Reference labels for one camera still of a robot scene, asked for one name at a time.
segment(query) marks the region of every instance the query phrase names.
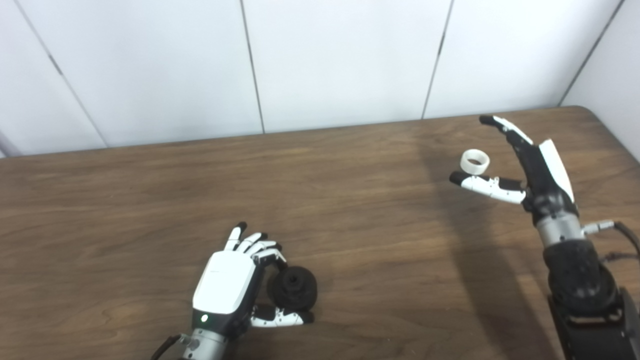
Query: wire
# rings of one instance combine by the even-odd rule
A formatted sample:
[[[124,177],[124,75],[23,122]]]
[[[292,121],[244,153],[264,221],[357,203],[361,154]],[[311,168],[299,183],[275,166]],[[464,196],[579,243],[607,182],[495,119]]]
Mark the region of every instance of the wire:
[[[612,251],[605,256],[600,257],[600,261],[603,263],[612,263],[613,261],[621,259],[640,260],[640,256],[637,254],[629,254],[628,252]]]
[[[619,232],[622,233],[622,235],[627,237],[627,239],[631,242],[631,245],[633,245],[634,248],[636,248],[636,254],[640,256],[640,240],[638,240],[638,237],[636,236],[636,234],[634,234],[634,232],[631,231],[631,229],[625,226],[625,224],[622,224],[619,221],[616,221],[615,223],[613,223],[613,227],[615,230],[618,230]]]
[[[636,249],[636,255],[634,257],[633,254],[625,254],[622,252],[612,252],[607,254],[604,258],[607,258],[610,256],[611,259],[609,259],[609,261],[614,261],[617,259],[632,259],[632,258],[640,259],[640,240],[638,239],[636,234],[634,234],[634,232],[631,231],[631,229],[629,229],[625,224],[622,224],[622,222],[620,221],[614,222],[613,228],[615,230],[618,230],[622,235],[624,235],[629,240],[631,245],[633,245],[634,248]]]
[[[162,345],[160,345],[160,347],[156,350],[156,352],[154,352],[154,354],[151,355],[151,359],[150,360],[158,360],[158,359],[160,359],[160,357],[162,356],[162,354],[164,354],[166,349],[170,348],[173,344],[175,344],[178,340],[180,340],[181,336],[182,335],[169,336],[164,341],[164,343],[162,343]]]

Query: plastic ring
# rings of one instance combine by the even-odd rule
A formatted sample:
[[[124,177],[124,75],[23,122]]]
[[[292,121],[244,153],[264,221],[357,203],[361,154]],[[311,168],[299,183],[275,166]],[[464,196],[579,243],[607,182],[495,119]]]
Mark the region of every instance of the plastic ring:
[[[462,153],[460,167],[471,175],[481,175],[489,166],[489,155],[478,149],[469,149]]]

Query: robotic hand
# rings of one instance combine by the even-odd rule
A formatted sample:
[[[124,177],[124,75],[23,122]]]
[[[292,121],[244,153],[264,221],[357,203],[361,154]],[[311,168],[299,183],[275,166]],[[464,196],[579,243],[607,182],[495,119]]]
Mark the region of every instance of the robotic hand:
[[[521,204],[531,213],[545,247],[543,259],[552,293],[548,303],[566,358],[640,359],[636,307],[628,292],[617,287],[586,235],[615,228],[640,254],[637,237],[611,220],[580,225],[571,182],[551,139],[534,145],[514,124],[496,116],[480,116],[480,123],[494,126],[505,135],[524,170],[526,186],[522,188],[517,180],[458,171],[449,180],[491,198]]]
[[[309,312],[317,297],[316,280],[306,269],[289,268],[275,241],[255,233],[240,240],[246,223],[232,231],[225,248],[210,258],[193,295],[193,334],[167,339],[151,357],[156,360],[175,342],[186,344],[186,360],[219,360],[229,340],[244,334],[249,326],[283,327],[314,321]],[[277,305],[256,305],[266,267],[276,265],[279,274],[271,283],[270,295]]]

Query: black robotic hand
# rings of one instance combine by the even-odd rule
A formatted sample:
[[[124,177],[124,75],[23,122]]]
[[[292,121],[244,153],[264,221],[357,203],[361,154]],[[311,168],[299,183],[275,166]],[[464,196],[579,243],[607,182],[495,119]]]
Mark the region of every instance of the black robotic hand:
[[[628,292],[617,287],[586,235],[615,228],[632,241],[639,255],[640,241],[619,222],[606,220],[581,226],[571,182],[552,140],[534,145],[519,128],[496,116],[483,115],[480,123],[494,126],[505,135],[524,170],[525,187],[517,180],[457,171],[449,179],[483,195],[522,204],[532,214],[545,246],[543,259],[549,269],[552,294],[548,303],[565,357],[640,359],[636,307]]]
[[[497,200],[522,204],[527,212],[532,213],[534,225],[553,214],[578,216],[571,182],[551,139],[534,145],[522,130],[497,116],[482,115],[480,123],[494,126],[505,135],[524,170],[526,187],[523,189],[519,180],[490,179],[459,171],[451,174],[451,182]]]

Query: wood grain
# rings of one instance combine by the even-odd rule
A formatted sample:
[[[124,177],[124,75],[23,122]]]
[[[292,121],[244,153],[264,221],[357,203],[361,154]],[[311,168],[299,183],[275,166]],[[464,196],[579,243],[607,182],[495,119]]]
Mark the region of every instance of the wood grain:
[[[503,115],[554,139],[583,221],[640,230],[640,167],[589,111]],[[0,358],[148,358],[245,220],[315,273],[317,322],[228,359],[561,359],[530,217],[447,180],[471,147],[522,176],[474,116],[1,160]],[[637,295],[637,264],[611,268]]]

